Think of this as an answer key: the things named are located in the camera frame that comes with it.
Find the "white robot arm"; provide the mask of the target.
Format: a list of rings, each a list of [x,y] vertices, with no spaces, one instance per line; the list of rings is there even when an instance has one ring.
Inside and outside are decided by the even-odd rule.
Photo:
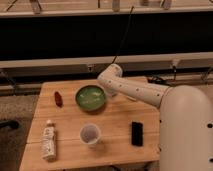
[[[98,83],[110,95],[123,93],[159,110],[160,171],[213,171],[213,104],[203,91],[129,80],[117,64]]]

